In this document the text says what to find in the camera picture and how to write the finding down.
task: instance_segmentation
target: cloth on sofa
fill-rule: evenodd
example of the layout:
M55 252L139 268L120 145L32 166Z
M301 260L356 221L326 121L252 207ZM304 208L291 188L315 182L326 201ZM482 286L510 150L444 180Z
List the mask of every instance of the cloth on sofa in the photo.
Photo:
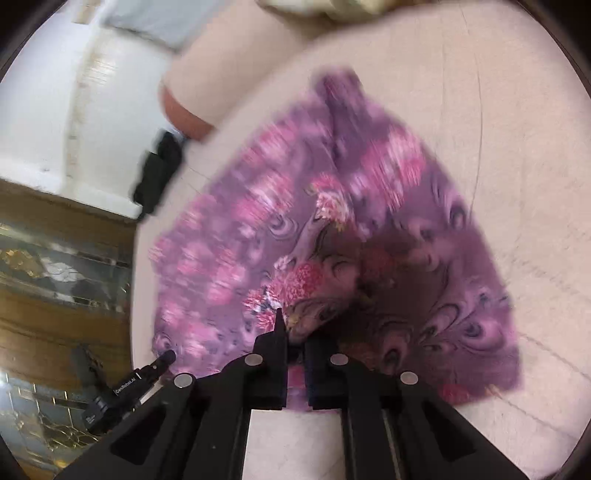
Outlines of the cloth on sofa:
M325 14L339 22L363 22L393 8L428 0L256 0L259 5L279 11L312 17Z
M282 307L452 403L517 385L511 306L469 209L352 72L262 130L152 249L153 350L200 377L249 352Z

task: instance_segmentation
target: black object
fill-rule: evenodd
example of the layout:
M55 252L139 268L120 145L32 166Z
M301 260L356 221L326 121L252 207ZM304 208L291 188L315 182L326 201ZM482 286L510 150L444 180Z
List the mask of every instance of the black object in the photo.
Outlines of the black object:
M175 360L175 353L168 350L111 388L105 381L100 362L92 353L84 346L74 348L72 364L90 400L82 415L86 430L93 435L102 435L119 424Z
M156 153L148 153L142 167L142 177L135 186L132 200L141 205L141 220L151 215L160 203L166 185L183 162L183 149L170 132L165 132L158 143Z
M17 460L12 456L4 439L0 436L0 478L2 480L28 480Z
M66 0L3 2L0 15L0 81L28 39Z
M342 409L347 479L527 478L420 380L404 384L336 353L321 333L303 346L310 405ZM285 406L287 355L279 311L253 353L209 377L177 375L56 478L238 480L251 409Z
M552 36L591 96L591 36L588 0L512 0Z

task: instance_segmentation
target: fabric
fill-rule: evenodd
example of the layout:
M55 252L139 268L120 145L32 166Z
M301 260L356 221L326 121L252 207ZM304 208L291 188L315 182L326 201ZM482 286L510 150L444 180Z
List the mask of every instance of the fabric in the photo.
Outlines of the fabric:
M105 23L178 50L224 4L225 0L119 0Z
M328 75L261 131L152 249L153 350L200 377L251 350L282 307L452 403L518 384L507 293L451 181L420 140Z
M425 0L256 0L259 5L279 11L312 17L326 14L339 22L362 22L383 15L400 5L424 3Z
M332 28L328 19L285 18L254 0L231 0L174 59L164 85L186 111L217 127L267 75ZM183 130L182 118L170 121Z

